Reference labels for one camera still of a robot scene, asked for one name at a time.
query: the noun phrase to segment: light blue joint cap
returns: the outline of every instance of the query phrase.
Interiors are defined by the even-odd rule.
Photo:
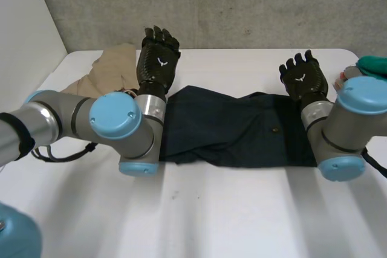
[[[324,160],[318,166],[329,181],[350,181],[365,171],[364,159],[356,156],[340,156]]]
[[[387,112],[387,82],[374,77],[356,77],[344,83],[337,101],[350,112],[379,115]]]
[[[130,176],[152,176],[157,173],[158,163],[120,163],[120,173]]]
[[[33,97],[35,97],[36,95],[40,94],[41,92],[45,92],[45,91],[53,91],[53,90],[39,90],[39,91],[36,91],[36,92],[32,93],[31,95],[29,95],[27,97],[27,99],[25,99],[24,104],[27,104],[29,101],[31,101],[31,99]]]
[[[99,97],[91,106],[89,122],[99,136],[119,140],[133,134],[142,120],[141,109],[133,98],[122,92]]]
[[[0,257],[41,257],[42,233],[32,218],[0,203],[0,220],[5,223],[0,231]]]

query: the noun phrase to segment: beige cloth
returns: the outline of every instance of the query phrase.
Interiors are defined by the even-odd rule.
[[[135,71],[135,47],[121,44],[103,51],[90,73],[62,92],[90,98],[122,89],[138,89]]]

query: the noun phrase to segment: white wall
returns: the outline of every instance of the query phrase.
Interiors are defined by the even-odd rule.
[[[0,112],[20,106],[66,55],[44,0],[0,0]]]

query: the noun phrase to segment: white table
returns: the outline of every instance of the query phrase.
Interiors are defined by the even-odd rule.
[[[171,93],[195,85],[235,97],[286,94],[278,66],[299,51],[183,50]],[[100,54],[69,54],[41,89],[64,89]],[[330,83],[357,60],[345,50],[313,54]],[[64,138],[53,150],[66,156],[84,145]],[[387,166],[387,138],[368,147]],[[68,164],[29,155],[0,174],[0,200],[38,221],[43,258],[387,256],[387,181],[370,167],[355,181],[333,183],[316,169],[207,163],[167,164],[155,177],[132,178],[119,173],[118,161],[102,145]]]

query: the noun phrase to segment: navy cloth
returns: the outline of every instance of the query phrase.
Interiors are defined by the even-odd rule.
[[[187,86],[169,98],[160,161],[226,167],[316,167],[296,104],[288,96],[234,98]]]

